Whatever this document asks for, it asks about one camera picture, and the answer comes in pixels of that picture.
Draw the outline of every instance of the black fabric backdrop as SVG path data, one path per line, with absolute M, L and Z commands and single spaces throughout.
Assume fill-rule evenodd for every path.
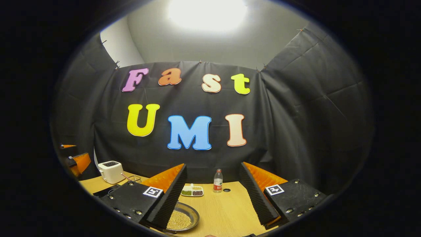
M 303 179 L 330 194 L 351 179 L 368 154 L 374 125 L 363 75 L 347 53 L 313 24 L 261 72 L 211 62 L 156 62 L 114 70 L 99 39 L 93 42 L 91 47 L 97 50 L 92 52 L 101 55 L 104 66 L 91 74 L 84 73 L 89 67 L 70 68 L 66 83 L 59 86 L 54 126 L 59 140 L 77 144 L 92 158 L 95 146 L 98 162 L 119 161 L 124 170 L 146 177 L 185 163 L 188 182 L 211 183 L 216 168 L 222 169 L 225 182 L 238 180 L 240 162 L 246 161 L 287 180 Z M 181 69 L 182 81 L 158 85 L 161 73 L 173 67 Z M 136 89 L 122 92 L 129 71 L 142 68 L 149 68 L 149 73 Z M 220 92 L 202 90 L 202 77 L 207 73 L 221 77 Z M 250 79 L 247 95 L 234 90 L 231 76 L 239 73 Z M 69 103 L 70 98 L 79 100 L 63 106 L 65 97 Z M 127 130 L 127 107 L 151 103 L 160 105 L 153 132 L 133 136 Z M 245 116 L 244 146 L 226 144 L 229 127 L 225 116 L 232 113 Z M 198 116 L 211 117 L 212 148 L 168 149 L 171 115 L 183 116 L 189 127 Z M 145 125 L 146 117 L 143 108 L 139 127 Z M 82 179 L 98 175 L 92 162 Z

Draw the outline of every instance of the water bottle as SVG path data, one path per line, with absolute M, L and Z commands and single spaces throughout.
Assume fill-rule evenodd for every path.
M 221 172 L 221 169 L 217 169 L 216 174 L 213 177 L 213 192 L 214 193 L 222 192 L 222 172 Z

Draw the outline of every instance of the white toaster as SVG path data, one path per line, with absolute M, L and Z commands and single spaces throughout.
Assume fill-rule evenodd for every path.
M 107 183 L 115 184 L 125 179 L 124 176 L 121 175 L 121 173 L 123 173 L 123 167 L 121 166 L 121 163 L 117 161 L 99 163 L 98 169 L 102 178 Z

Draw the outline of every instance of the yellow letter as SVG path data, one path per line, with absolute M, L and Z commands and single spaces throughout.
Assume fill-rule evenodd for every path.
M 229 114 L 225 116 L 229 124 L 229 140 L 226 143 L 229 146 L 242 146 L 247 141 L 242 137 L 241 121 L 244 119 L 242 114 Z
M 151 134 L 155 125 L 155 114 L 160 108 L 157 104 L 148 104 L 146 109 L 148 110 L 148 118 L 146 119 L 145 127 L 137 126 L 137 119 L 139 117 L 139 111 L 142 109 L 142 105 L 132 104 L 129 105 L 129 116 L 127 118 L 127 130 L 134 136 L 145 137 Z
M 234 89 L 239 94 L 248 94 L 250 93 L 250 88 L 245 88 L 244 83 L 250 82 L 250 79 L 244 77 L 244 74 L 237 74 L 231 77 L 231 80 L 234 80 Z
M 168 84 L 175 85 L 180 83 L 181 70 L 178 68 L 170 68 L 162 72 L 162 77 L 158 80 L 160 86 Z
M 218 75 L 206 74 L 203 76 L 202 89 L 206 92 L 217 93 L 221 90 L 222 86 L 218 83 L 221 78 Z

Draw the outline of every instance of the wire basket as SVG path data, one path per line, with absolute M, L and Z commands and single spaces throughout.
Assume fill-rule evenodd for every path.
M 140 177 L 136 175 L 129 176 L 129 179 L 136 183 L 142 183 L 142 180 L 140 179 Z

